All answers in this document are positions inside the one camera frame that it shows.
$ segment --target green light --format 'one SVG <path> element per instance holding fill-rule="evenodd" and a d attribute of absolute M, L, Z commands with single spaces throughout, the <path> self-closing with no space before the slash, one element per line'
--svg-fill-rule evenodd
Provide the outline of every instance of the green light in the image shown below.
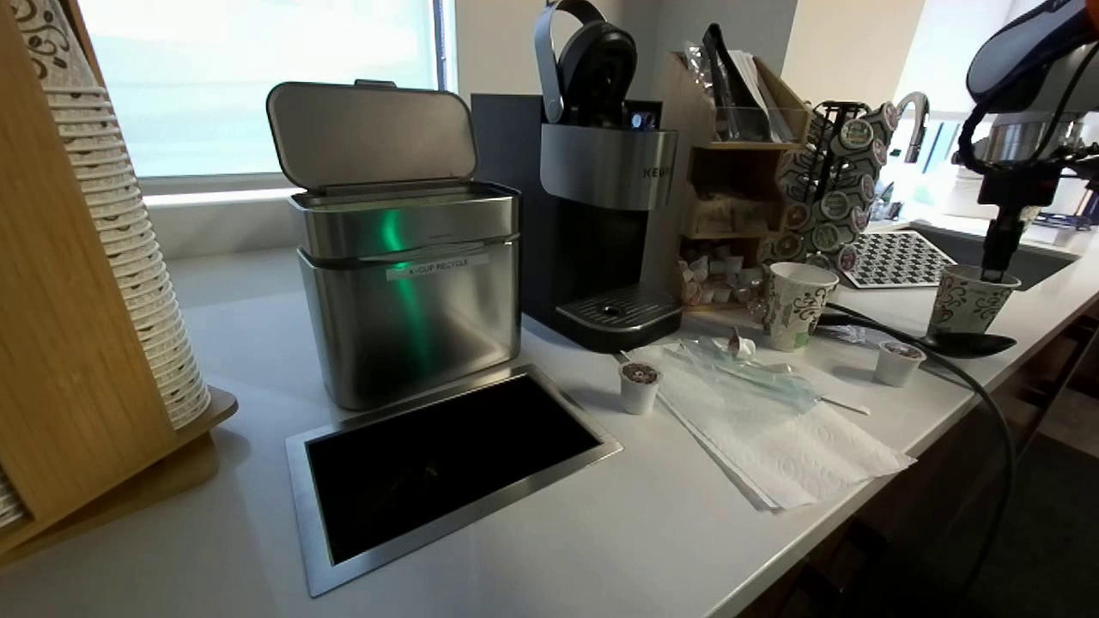
<path fill-rule="evenodd" d="M 422 295 L 415 289 L 412 259 L 399 259 L 394 271 L 399 271 L 399 278 L 390 283 L 399 283 L 401 315 L 410 327 L 410 346 L 412 346 L 420 372 L 429 373 L 437 366 L 437 352 L 433 352 L 433 333 L 429 333 L 429 318 L 422 307 Z"/>
<path fill-rule="evenodd" d="M 386 251 L 406 251 L 401 214 L 399 208 L 386 208 L 378 232 L 382 232 L 382 246 Z"/>

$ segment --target paper cup stack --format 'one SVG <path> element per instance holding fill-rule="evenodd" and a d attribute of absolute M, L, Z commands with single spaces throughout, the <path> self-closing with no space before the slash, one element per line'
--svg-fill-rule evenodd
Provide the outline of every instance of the paper cup stack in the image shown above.
<path fill-rule="evenodd" d="M 208 388 L 192 360 L 113 103 L 82 59 L 82 49 L 65 24 L 65 9 L 56 0 L 10 0 L 10 9 L 46 103 L 56 112 L 58 137 L 144 346 L 152 378 L 169 408 L 169 422 L 181 429 L 205 412 Z M 0 470 L 0 529 L 17 518 L 25 518 L 25 512 Z"/>
<path fill-rule="evenodd" d="M 169 417 L 177 429 L 205 412 L 208 388 L 192 360 L 111 96 L 96 84 L 46 84 L 46 98 L 169 404 Z"/>

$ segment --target coffee maker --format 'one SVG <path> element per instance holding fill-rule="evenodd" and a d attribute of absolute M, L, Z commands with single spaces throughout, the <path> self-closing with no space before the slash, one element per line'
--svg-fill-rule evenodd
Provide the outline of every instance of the coffee maker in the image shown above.
<path fill-rule="evenodd" d="M 553 56 L 553 14 L 581 32 Z M 475 177 L 518 200 L 518 304 L 591 349 L 629 349 L 679 327 L 674 263 L 652 259 L 655 208 L 668 207 L 678 142 L 658 103 L 625 98 L 635 43 L 581 2 L 544 9 L 544 96 L 475 92 Z"/>

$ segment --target canister lid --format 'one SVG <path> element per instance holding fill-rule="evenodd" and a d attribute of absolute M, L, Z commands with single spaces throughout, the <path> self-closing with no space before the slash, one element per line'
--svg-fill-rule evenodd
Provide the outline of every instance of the canister lid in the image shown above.
<path fill-rule="evenodd" d="M 472 108 L 444 90 L 279 81 L 267 124 L 285 177 L 308 193 L 475 175 Z"/>

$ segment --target wooden organizer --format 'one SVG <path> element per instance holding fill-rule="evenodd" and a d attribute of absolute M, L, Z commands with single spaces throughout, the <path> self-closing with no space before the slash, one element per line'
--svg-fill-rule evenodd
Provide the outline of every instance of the wooden organizer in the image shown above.
<path fill-rule="evenodd" d="M 705 196 L 726 196 L 720 224 L 695 225 L 683 232 L 683 257 L 690 251 L 726 246 L 754 269 L 769 240 L 784 230 L 786 200 L 777 186 L 786 144 L 767 142 L 711 142 L 690 146 L 690 186 L 698 193 L 695 216 L 702 216 Z"/>
<path fill-rule="evenodd" d="M 0 560 L 202 439 L 238 400 L 186 429 L 165 400 L 99 246 L 10 9 L 0 9 L 0 468 L 27 523 Z"/>

